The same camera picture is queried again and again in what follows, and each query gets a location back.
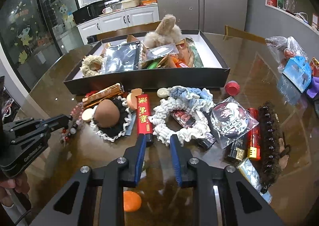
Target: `white cabinet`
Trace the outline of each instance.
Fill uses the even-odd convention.
[[[98,19],[98,22],[100,24],[102,32],[106,33],[109,31],[128,27],[129,23],[127,21],[127,16],[125,15],[125,13],[126,11],[100,17]]]
[[[157,6],[136,7],[111,13],[78,25],[84,44],[87,44],[87,36],[106,33],[130,26],[147,24],[159,21]]]
[[[129,26],[147,24],[159,21],[157,7],[143,7],[125,11]]]
[[[78,29],[84,44],[87,44],[87,36],[102,33],[97,18],[78,25]]]

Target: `wooden chair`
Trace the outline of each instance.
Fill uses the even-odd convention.
[[[248,32],[244,32],[244,31],[238,30],[236,28],[233,28],[231,26],[225,25],[224,40],[229,40],[230,37],[238,37],[238,38],[266,44],[265,38],[263,38],[263,37],[260,37],[260,36],[257,36],[257,35],[254,35],[254,34],[251,34]]]
[[[131,27],[118,29],[115,31],[96,34],[96,35],[93,35],[93,37],[94,37],[94,41],[97,42],[99,40],[112,38],[112,37],[116,37],[116,36],[121,36],[121,35],[149,32],[149,31],[154,31],[158,27],[159,24],[160,24],[160,21],[148,23],[148,24],[135,25],[135,26],[131,26]]]

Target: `wooden table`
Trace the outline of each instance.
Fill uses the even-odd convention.
[[[287,167],[270,188],[271,206],[287,225],[299,225],[319,192],[319,122],[314,108],[304,95],[289,95],[287,90],[280,92],[280,83],[287,85],[289,82],[277,72],[277,63],[265,45],[240,38],[225,40],[224,36],[217,34],[205,35],[231,68],[228,79],[236,80],[241,86],[235,99],[245,108],[257,108],[267,100],[275,105],[286,142],[291,145],[291,154]],[[17,117],[68,115],[81,97],[71,95],[62,81],[91,48],[91,45],[86,45],[61,57],[33,88]],[[227,98],[224,89],[211,89],[211,92],[215,103]],[[156,92],[146,93],[152,108],[159,105]],[[34,108],[33,101],[40,108]],[[180,128],[172,118],[168,126],[173,130]],[[133,146],[136,137],[135,125],[130,137],[122,137],[114,143],[103,142],[89,125],[85,125],[71,143],[63,147],[60,134],[54,132],[49,140],[50,147],[26,170],[32,205],[43,208],[81,166],[96,168],[107,165],[122,156],[127,147]],[[154,140],[145,156],[147,176],[136,189],[141,194],[142,207],[137,212],[125,214],[126,225],[191,225],[192,192],[178,189],[169,148]],[[223,168],[227,165],[218,144],[207,152],[195,142],[186,146],[195,157],[211,166]]]

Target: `mug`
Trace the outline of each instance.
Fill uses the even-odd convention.
[[[111,13],[113,11],[113,9],[111,8],[111,7],[107,7],[107,8],[104,8],[103,10],[102,10],[102,13],[103,14],[106,14],[106,13]]]

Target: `purple toy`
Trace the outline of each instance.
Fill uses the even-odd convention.
[[[307,90],[307,95],[314,98],[319,92],[319,77],[313,77],[311,81],[311,88]]]

